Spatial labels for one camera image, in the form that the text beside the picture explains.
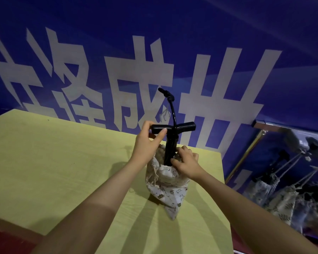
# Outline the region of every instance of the table surface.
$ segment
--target table surface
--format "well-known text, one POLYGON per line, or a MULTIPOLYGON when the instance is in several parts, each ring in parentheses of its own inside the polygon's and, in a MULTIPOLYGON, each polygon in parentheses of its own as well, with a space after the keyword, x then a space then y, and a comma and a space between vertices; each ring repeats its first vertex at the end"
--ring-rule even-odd
MULTIPOLYGON (((47 234, 128 161, 135 135, 12 110, 0 116, 0 219, 47 234)), ((224 181, 220 153, 191 147, 224 181)), ((228 220, 199 185, 175 221, 148 201, 145 170, 97 253, 233 253, 228 220)))

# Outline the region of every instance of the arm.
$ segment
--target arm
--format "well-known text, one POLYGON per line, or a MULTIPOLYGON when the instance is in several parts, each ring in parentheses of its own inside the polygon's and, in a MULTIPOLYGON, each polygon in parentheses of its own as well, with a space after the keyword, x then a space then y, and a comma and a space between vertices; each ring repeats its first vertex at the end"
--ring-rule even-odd
POLYGON ((203 170, 198 155, 186 146, 178 148, 178 153, 182 162, 172 159, 172 164, 208 192, 254 253, 318 254, 308 239, 203 170))
POLYGON ((51 230, 32 254, 89 254, 97 250, 132 181, 154 156, 166 134, 163 129, 157 137, 149 135, 152 124, 145 121, 129 162, 51 230))

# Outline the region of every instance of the right hand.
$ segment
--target right hand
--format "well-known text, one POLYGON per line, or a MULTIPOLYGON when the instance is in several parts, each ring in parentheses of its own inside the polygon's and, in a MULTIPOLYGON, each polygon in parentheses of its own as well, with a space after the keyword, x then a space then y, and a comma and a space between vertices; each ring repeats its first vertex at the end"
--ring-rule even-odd
POLYGON ((199 155, 193 153, 185 145, 182 148, 178 147, 177 152, 182 162, 171 158, 172 165, 188 178, 194 181, 198 180, 205 173, 204 169, 198 164, 199 155))

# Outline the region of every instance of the wall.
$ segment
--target wall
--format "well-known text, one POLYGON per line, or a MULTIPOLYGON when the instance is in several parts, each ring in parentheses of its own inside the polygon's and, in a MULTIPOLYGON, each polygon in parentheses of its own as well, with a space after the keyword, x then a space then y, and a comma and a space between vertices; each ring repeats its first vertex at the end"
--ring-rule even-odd
POLYGON ((257 119, 318 131, 318 0, 0 0, 0 114, 168 123, 227 175, 257 119))

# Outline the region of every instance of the left hand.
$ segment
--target left hand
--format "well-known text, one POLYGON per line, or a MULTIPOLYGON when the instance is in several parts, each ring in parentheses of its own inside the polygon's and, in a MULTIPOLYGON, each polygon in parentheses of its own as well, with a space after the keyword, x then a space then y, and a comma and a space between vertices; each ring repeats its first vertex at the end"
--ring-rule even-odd
POLYGON ((149 133, 152 121, 145 121, 140 133, 136 137, 130 162, 134 162, 143 168, 154 156, 160 142, 164 139, 167 129, 162 129, 157 136, 149 133))

